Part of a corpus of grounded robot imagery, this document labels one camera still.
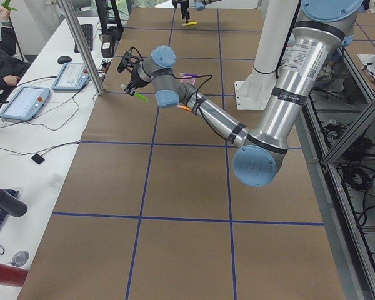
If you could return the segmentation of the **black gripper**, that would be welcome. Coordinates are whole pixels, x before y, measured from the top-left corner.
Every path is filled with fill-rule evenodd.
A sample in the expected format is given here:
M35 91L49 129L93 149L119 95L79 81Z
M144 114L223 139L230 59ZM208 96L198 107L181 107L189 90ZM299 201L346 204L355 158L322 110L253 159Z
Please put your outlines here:
M131 74L131 81L124 87L124 92L134 96L137 88L143 88L148 85L148 76L145 72L134 70Z
M172 5L174 8L181 9L182 19L185 21L190 20L190 12L189 12L189 0L172 0Z

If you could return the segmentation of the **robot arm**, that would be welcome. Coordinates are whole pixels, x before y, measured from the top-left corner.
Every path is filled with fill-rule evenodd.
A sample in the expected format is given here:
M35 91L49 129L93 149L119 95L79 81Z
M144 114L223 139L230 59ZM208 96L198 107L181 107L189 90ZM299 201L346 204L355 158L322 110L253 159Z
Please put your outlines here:
M207 5L218 1L220 0L195 0L193 6L196 10L202 11ZM182 18L185 20L185 23L188 23L190 20L189 0L172 0L171 3L175 9L180 8Z
M245 185L269 184L288 151L287 138L305 105L327 57L351 43L361 1L270 1L252 73L236 83L239 109L262 110L255 129L249 129L216 106L191 77L174 75L176 55L158 46L147 58L127 51L117 70L129 71L123 87L130 95L152 84L160 108L182 104L203 118L222 138L237 147L232 161Z

